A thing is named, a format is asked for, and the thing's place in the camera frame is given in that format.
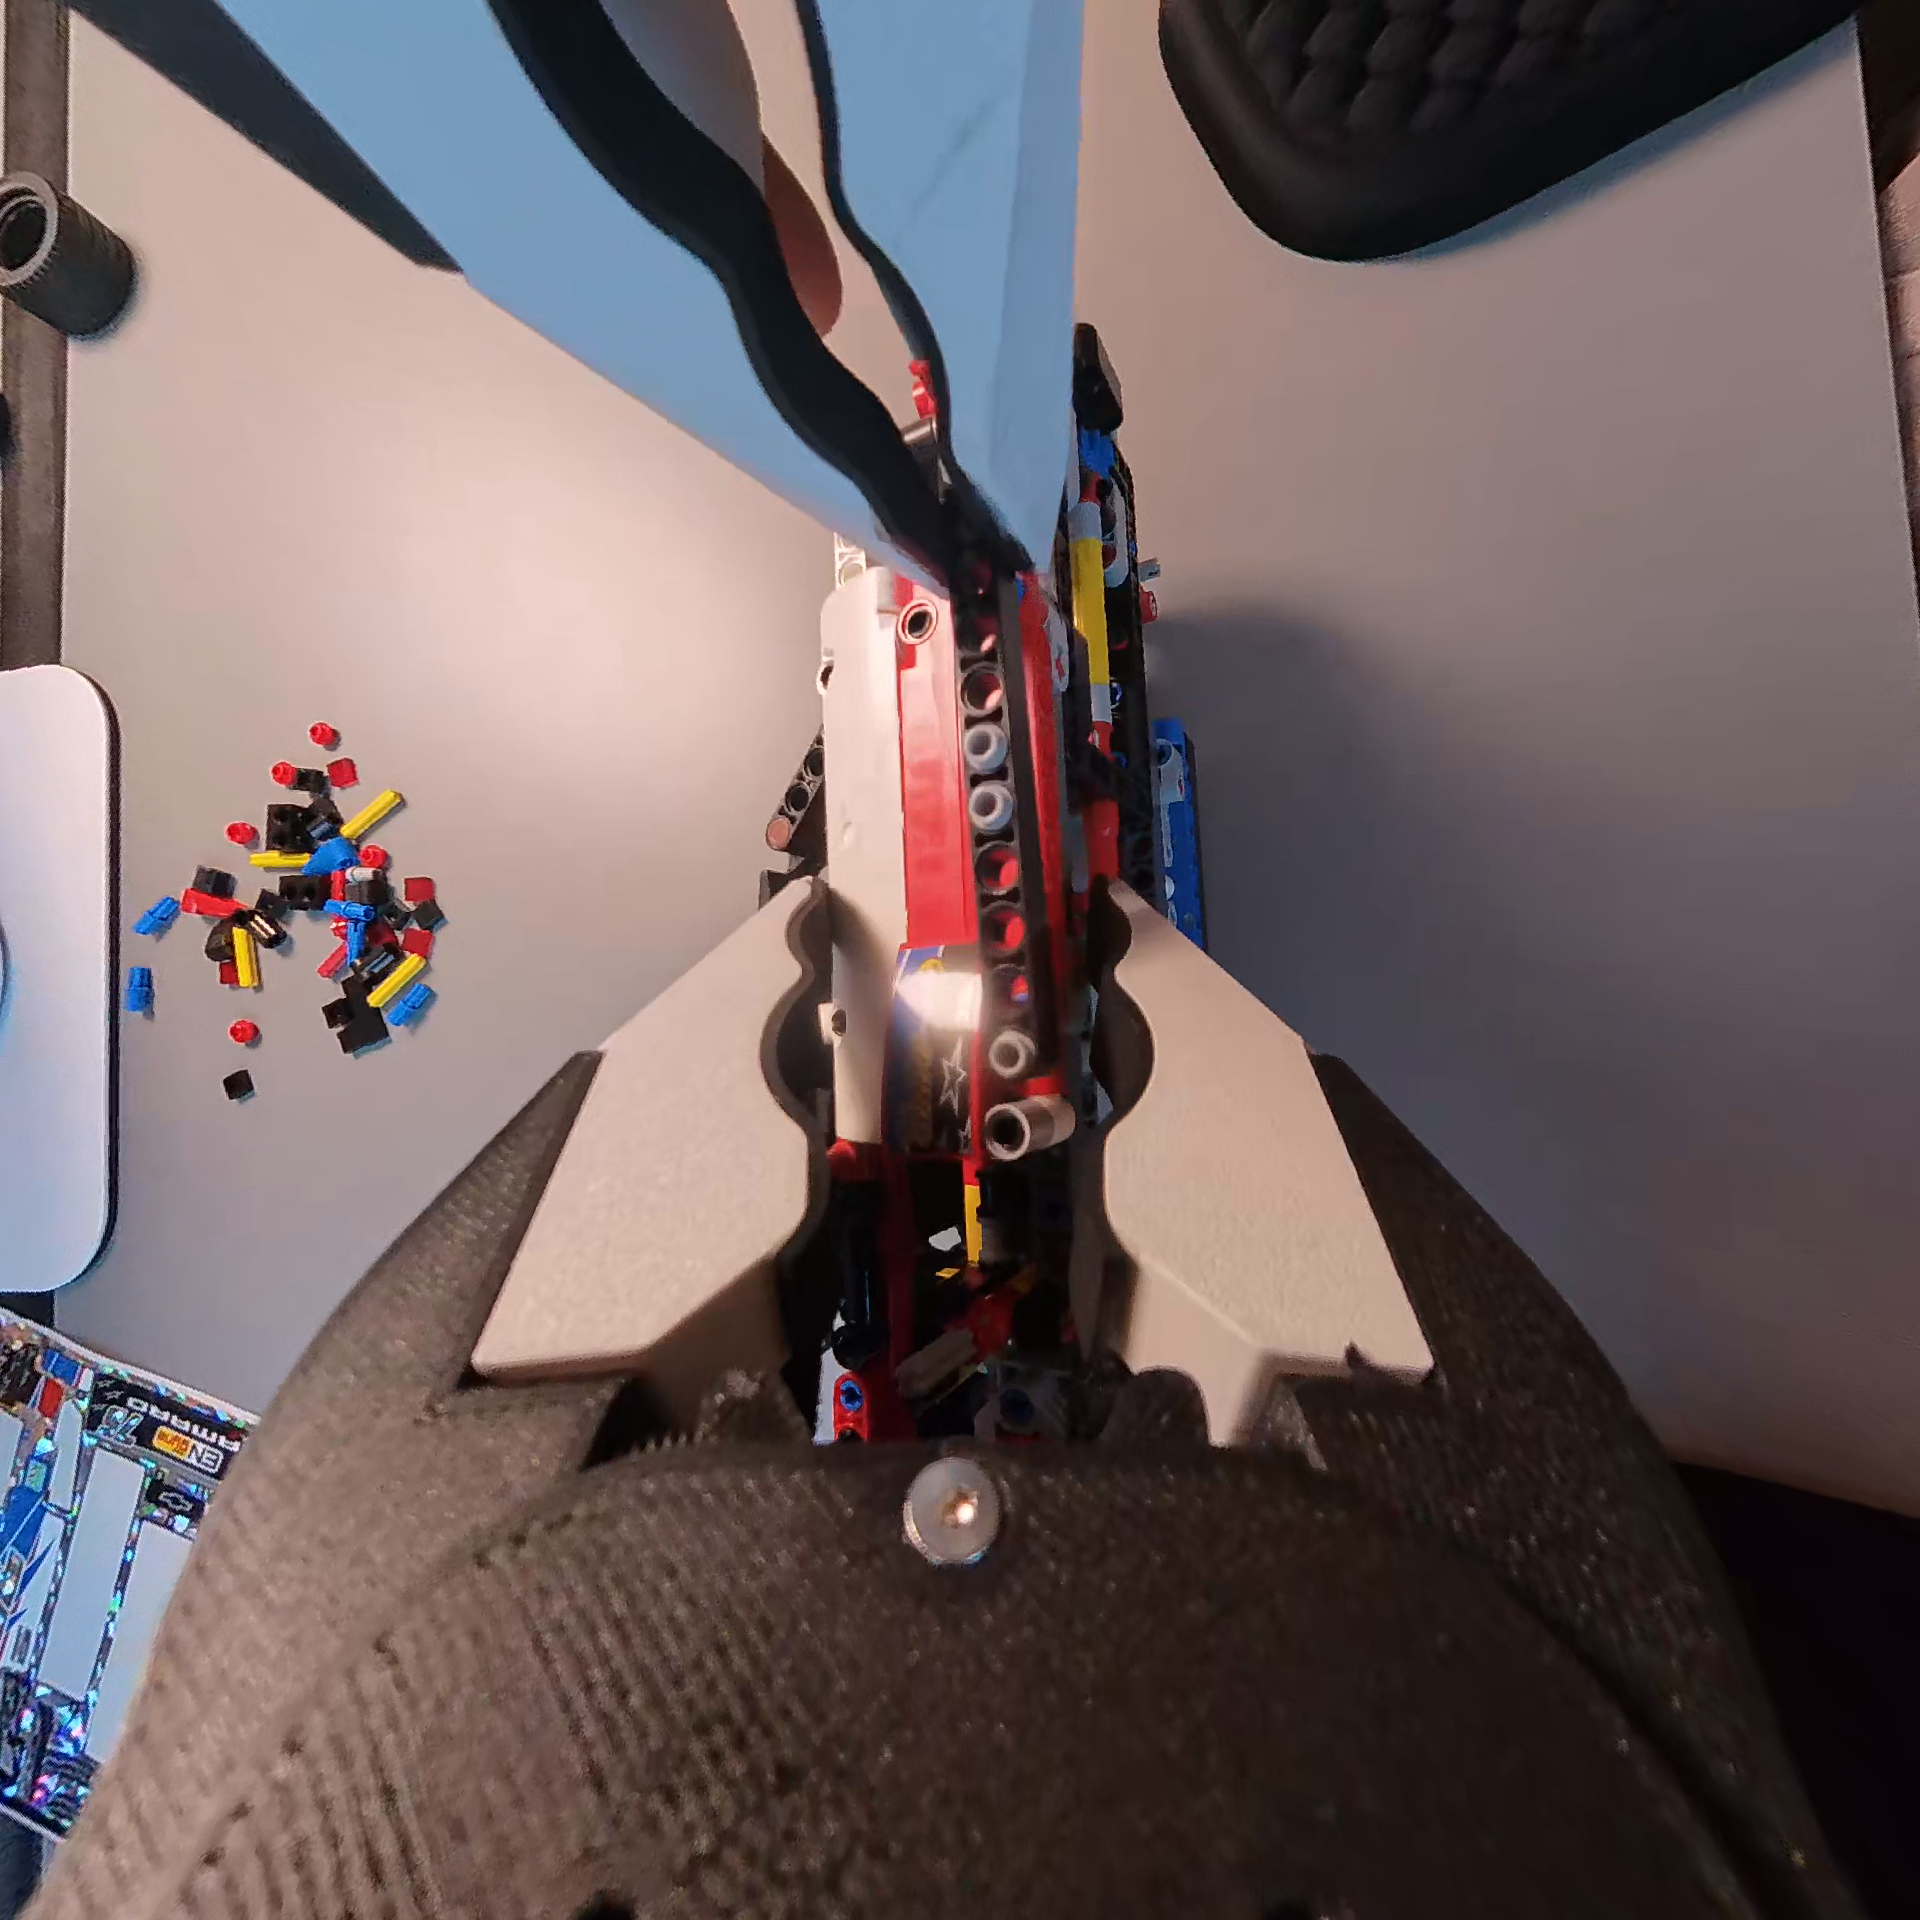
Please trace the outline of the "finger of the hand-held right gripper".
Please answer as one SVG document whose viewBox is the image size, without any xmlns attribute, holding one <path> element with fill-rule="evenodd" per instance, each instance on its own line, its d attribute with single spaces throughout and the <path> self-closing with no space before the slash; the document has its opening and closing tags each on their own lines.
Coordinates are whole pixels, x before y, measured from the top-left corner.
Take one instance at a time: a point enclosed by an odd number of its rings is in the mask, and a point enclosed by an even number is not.
<svg viewBox="0 0 1920 1920">
<path fill-rule="evenodd" d="M 802 315 L 740 88 L 690 65 L 710 8 L 224 4 L 458 262 L 468 283 L 842 535 L 947 582 L 1022 554 L 950 478 L 938 499 L 880 400 Z"/>
<path fill-rule="evenodd" d="M 806 2 L 838 223 L 929 363 L 954 484 L 1052 560 L 1072 454 L 1079 2 Z"/>
</svg>

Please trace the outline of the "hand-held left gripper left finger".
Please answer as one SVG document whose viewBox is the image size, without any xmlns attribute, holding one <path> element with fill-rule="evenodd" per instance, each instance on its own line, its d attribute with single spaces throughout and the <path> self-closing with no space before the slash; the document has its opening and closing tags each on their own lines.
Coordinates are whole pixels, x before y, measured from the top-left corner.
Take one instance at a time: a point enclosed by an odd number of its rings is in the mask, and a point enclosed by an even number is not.
<svg viewBox="0 0 1920 1920">
<path fill-rule="evenodd" d="M 777 1259 L 826 1152 L 777 1060 L 826 964 L 826 886 L 794 883 L 624 1022 L 472 1352 L 497 1382 L 628 1376 L 698 1404 L 785 1359 Z"/>
</svg>

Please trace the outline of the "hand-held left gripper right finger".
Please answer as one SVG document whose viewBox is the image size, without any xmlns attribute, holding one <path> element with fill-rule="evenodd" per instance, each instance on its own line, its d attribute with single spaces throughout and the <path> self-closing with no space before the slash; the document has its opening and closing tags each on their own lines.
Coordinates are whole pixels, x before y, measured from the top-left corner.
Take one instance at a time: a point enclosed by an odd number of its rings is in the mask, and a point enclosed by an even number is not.
<svg viewBox="0 0 1920 1920">
<path fill-rule="evenodd" d="M 1216 1444 L 1279 1382 L 1354 1361 L 1417 1384 L 1434 1359 L 1307 1046 L 1121 881 L 1100 960 L 1102 1207 L 1122 1275 L 1100 1332 L 1193 1382 Z"/>
</svg>

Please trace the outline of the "long black lego beam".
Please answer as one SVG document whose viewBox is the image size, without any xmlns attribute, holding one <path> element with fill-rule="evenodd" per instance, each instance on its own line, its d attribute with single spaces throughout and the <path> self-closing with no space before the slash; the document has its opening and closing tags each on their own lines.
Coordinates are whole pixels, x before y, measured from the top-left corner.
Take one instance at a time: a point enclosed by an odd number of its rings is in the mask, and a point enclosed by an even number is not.
<svg viewBox="0 0 1920 1920">
<path fill-rule="evenodd" d="M 954 618 L 980 967 L 976 1140 L 1017 1163 L 1074 1129 L 1058 714 L 1041 591 L 1000 571 Z"/>
</svg>

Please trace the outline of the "lego race car model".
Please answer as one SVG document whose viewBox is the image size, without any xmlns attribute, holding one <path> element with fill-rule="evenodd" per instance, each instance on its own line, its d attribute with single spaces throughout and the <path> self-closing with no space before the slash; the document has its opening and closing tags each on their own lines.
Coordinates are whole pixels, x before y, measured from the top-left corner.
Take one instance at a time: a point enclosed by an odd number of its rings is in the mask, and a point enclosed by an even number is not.
<svg viewBox="0 0 1920 1920">
<path fill-rule="evenodd" d="M 1137 534 L 1121 454 L 1121 377 L 1097 330 L 1072 331 L 1072 454 L 1041 591 L 1063 764 L 1074 1129 L 1049 1152 L 991 1161 L 976 1140 L 980 967 L 958 754 L 955 607 L 848 542 L 823 608 L 823 729 L 767 828 L 780 865 L 827 892 L 820 1096 L 838 1304 L 820 1336 L 820 1438 L 976 1438 L 1033 1447 L 1092 1433 L 1111 1390 L 1072 1306 L 1089 1255 L 1074 1207 L 1111 1111 L 1097 1084 L 1100 888 L 1128 883 L 1207 946 L 1196 754 L 1154 718 L 1146 636 L 1162 566 Z"/>
</svg>

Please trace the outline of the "black lego tyre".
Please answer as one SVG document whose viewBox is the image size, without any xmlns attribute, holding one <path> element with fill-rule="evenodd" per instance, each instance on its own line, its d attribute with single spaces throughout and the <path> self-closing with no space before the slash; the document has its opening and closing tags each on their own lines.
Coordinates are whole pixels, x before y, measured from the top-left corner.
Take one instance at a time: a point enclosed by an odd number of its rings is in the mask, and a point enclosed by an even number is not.
<svg viewBox="0 0 1920 1920">
<path fill-rule="evenodd" d="M 134 249 L 63 188 L 3 180 L 3 299 L 72 340 L 106 334 L 136 290 Z"/>
</svg>

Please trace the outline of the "person's right hand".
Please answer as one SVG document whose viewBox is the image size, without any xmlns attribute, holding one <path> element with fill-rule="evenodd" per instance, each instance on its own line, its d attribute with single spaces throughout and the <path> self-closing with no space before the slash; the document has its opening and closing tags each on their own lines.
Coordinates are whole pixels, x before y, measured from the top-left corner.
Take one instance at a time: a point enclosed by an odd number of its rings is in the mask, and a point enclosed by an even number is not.
<svg viewBox="0 0 1920 1920">
<path fill-rule="evenodd" d="M 800 310 L 827 338 L 846 305 L 839 258 L 823 212 L 769 135 L 761 138 L 761 194 Z"/>
</svg>

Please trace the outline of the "pile of small colourful pieces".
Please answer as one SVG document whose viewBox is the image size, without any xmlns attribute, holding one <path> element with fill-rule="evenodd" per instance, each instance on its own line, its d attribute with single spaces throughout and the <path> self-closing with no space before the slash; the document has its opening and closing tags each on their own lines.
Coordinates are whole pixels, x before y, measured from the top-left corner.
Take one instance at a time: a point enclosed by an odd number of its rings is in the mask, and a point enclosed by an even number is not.
<svg viewBox="0 0 1920 1920">
<path fill-rule="evenodd" d="M 136 913 L 122 1004 L 129 1018 L 158 1014 L 150 946 L 178 929 L 200 945 L 220 992 L 244 1002 L 304 956 L 328 1035 L 361 1060 L 422 1026 L 438 1004 L 441 892 L 383 843 L 404 796 L 364 786 L 332 723 L 312 726 L 299 754 L 276 759 L 268 779 L 263 808 L 224 825 L 227 854 Z"/>
</svg>

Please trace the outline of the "black textured wrist rest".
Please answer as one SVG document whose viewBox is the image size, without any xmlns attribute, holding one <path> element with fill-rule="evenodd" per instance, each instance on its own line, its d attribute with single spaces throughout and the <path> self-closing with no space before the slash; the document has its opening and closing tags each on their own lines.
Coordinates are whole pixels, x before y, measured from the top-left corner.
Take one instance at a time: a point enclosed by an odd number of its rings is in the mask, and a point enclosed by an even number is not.
<svg viewBox="0 0 1920 1920">
<path fill-rule="evenodd" d="M 1166 2 L 1172 95 L 1281 247 L 1448 242 L 1798 56 L 1849 2 Z"/>
</svg>

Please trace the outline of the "white book stand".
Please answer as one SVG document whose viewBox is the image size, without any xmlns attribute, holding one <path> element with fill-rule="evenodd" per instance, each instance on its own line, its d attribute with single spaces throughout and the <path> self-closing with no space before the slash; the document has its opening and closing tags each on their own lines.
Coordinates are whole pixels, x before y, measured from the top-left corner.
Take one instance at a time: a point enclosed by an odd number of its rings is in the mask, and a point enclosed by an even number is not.
<svg viewBox="0 0 1920 1920">
<path fill-rule="evenodd" d="M 88 1273 L 112 1232 L 116 729 L 60 663 L 3 675 L 3 1291 Z"/>
</svg>

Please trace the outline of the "holographic sticker sheet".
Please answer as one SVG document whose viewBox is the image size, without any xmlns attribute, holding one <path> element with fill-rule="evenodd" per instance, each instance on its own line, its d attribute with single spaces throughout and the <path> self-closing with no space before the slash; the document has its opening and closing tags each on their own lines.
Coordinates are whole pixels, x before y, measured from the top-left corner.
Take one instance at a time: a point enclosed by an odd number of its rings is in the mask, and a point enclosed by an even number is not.
<svg viewBox="0 0 1920 1920">
<path fill-rule="evenodd" d="M 3 1316 L 3 1811 L 66 1836 L 256 1418 Z"/>
</svg>

